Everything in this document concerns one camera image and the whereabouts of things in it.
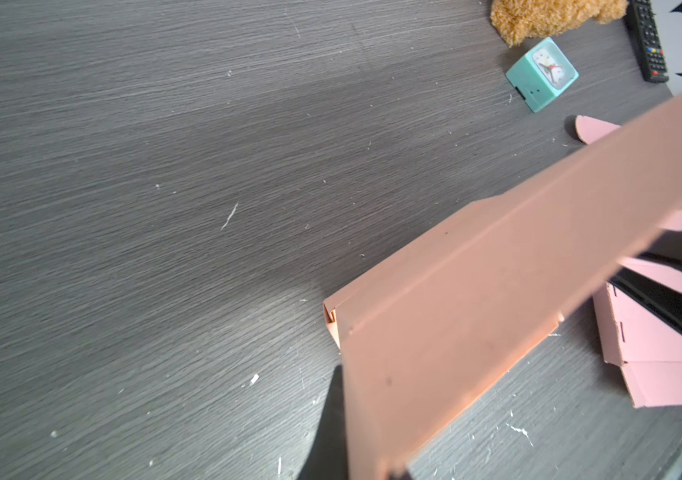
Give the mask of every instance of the fluffy fur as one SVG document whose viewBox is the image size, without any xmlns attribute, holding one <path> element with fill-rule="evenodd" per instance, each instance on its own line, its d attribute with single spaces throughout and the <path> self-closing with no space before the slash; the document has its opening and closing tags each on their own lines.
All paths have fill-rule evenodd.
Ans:
<svg viewBox="0 0 682 480">
<path fill-rule="evenodd" d="M 493 0 L 490 18 L 510 47 L 578 28 L 589 18 L 610 23 L 626 14 L 626 0 Z"/>
</svg>

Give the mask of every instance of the brown plush toy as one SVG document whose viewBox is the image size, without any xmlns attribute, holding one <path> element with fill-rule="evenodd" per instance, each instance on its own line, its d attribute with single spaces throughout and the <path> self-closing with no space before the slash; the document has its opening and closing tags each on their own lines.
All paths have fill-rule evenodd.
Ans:
<svg viewBox="0 0 682 480">
<path fill-rule="evenodd" d="M 626 14 L 626 0 L 493 0 L 490 18 L 510 47 L 578 28 L 589 18 L 610 23 Z"/>
</svg>

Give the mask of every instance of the clock face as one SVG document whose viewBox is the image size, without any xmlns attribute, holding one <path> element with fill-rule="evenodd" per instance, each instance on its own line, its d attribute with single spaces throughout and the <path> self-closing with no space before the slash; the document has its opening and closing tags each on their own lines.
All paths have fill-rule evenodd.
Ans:
<svg viewBox="0 0 682 480">
<path fill-rule="evenodd" d="M 554 88 L 563 88 L 573 76 L 568 74 L 566 66 L 557 64 L 546 47 L 533 52 L 531 58 Z"/>
</svg>

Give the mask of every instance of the alarm clock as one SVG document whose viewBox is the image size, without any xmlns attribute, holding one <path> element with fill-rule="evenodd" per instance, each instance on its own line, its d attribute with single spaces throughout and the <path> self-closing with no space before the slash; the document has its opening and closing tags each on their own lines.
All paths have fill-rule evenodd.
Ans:
<svg viewBox="0 0 682 480">
<path fill-rule="evenodd" d="M 578 72 L 554 40 L 547 37 L 512 65 L 506 78 L 530 110 L 538 112 L 570 87 Z"/>
</svg>

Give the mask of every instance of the folded cardboard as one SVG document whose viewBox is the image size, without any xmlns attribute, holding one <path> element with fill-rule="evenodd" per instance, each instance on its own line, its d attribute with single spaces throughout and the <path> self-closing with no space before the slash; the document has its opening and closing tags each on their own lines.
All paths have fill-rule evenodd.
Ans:
<svg viewBox="0 0 682 480">
<path fill-rule="evenodd" d="M 331 295 L 351 479 L 402 471 L 681 208 L 679 96 Z"/>
</svg>

